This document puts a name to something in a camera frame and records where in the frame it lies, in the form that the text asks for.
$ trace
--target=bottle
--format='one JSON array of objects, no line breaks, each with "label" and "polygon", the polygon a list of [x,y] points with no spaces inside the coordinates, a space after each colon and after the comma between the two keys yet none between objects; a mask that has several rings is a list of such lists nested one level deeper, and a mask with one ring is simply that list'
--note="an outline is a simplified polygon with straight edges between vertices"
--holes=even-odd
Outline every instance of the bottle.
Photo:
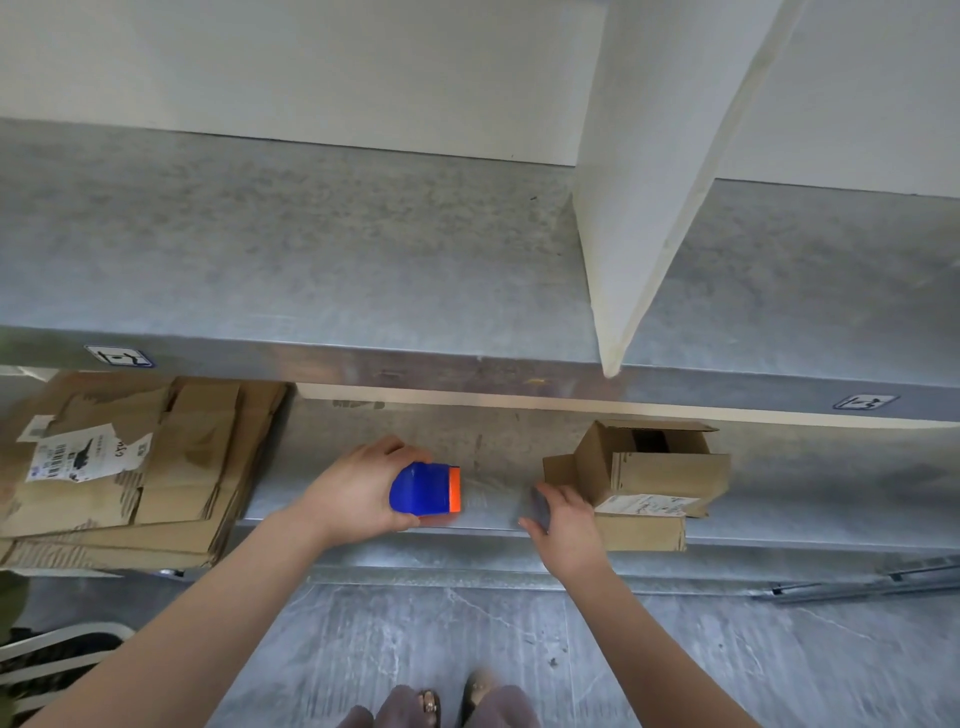
[{"label": "bottle", "polygon": [[460,468],[443,463],[412,463],[390,487],[390,507],[415,516],[460,513]]}]

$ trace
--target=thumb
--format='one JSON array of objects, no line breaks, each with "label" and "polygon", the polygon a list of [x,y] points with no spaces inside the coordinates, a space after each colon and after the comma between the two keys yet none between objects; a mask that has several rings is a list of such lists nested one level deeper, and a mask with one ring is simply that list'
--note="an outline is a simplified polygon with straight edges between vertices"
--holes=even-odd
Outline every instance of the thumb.
[{"label": "thumb", "polygon": [[540,548],[543,540],[546,539],[546,531],[543,530],[543,526],[532,519],[520,519],[518,523],[520,527],[530,535],[534,546]]},{"label": "thumb", "polygon": [[394,511],[390,521],[390,528],[394,531],[405,531],[408,528],[416,528],[420,525],[420,519],[412,513],[399,513]]}]

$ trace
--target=label sticker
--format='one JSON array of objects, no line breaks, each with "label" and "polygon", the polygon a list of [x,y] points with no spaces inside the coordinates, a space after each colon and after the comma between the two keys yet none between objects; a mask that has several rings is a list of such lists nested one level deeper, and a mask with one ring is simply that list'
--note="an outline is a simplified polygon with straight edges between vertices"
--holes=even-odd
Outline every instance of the label sticker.
[{"label": "label sticker", "polygon": [[83,483],[136,470],[150,452],[153,437],[152,433],[147,434],[127,445],[116,436],[113,425],[97,425],[45,437],[36,443],[27,482],[73,480]]},{"label": "label sticker", "polygon": [[152,369],[156,364],[139,349],[127,347],[100,347],[93,344],[84,346],[88,352],[97,357],[98,361],[109,364],[111,367],[134,367],[136,369]]},{"label": "label sticker", "polygon": [[678,496],[610,496],[594,508],[596,513],[616,513],[624,516],[684,516],[684,508],[699,500]]},{"label": "label sticker", "polygon": [[899,398],[900,395],[853,395],[838,401],[833,409],[879,409]]},{"label": "label sticker", "polygon": [[47,427],[57,418],[57,415],[34,415],[23,432],[16,438],[18,443],[38,443],[47,434]]}]

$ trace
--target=leg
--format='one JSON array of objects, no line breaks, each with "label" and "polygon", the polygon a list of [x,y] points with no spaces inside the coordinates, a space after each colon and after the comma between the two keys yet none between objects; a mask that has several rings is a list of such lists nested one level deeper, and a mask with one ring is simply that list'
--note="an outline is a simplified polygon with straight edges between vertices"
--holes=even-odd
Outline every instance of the leg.
[{"label": "leg", "polygon": [[362,705],[354,705],[347,717],[337,724],[337,728],[373,728],[373,713]]},{"label": "leg", "polygon": [[427,728],[426,715],[417,692],[397,685],[376,714],[375,728]]},{"label": "leg", "polygon": [[540,728],[527,693],[516,685],[494,688],[480,700],[468,728]]}]

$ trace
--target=gray concrete floor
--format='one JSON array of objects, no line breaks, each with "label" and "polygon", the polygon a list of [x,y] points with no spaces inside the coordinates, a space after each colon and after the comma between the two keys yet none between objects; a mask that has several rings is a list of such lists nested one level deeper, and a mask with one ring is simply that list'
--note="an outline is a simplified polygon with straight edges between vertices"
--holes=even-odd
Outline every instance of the gray concrete floor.
[{"label": "gray concrete floor", "polygon": [[[140,627],[184,586],[158,577],[37,579],[21,624]],[[960,596],[777,607],[649,596],[666,629],[763,725],[957,726]],[[545,726],[636,726],[583,620],[560,593],[304,584],[210,721],[333,726],[391,687],[433,687],[453,725],[486,663],[531,696]]]}]

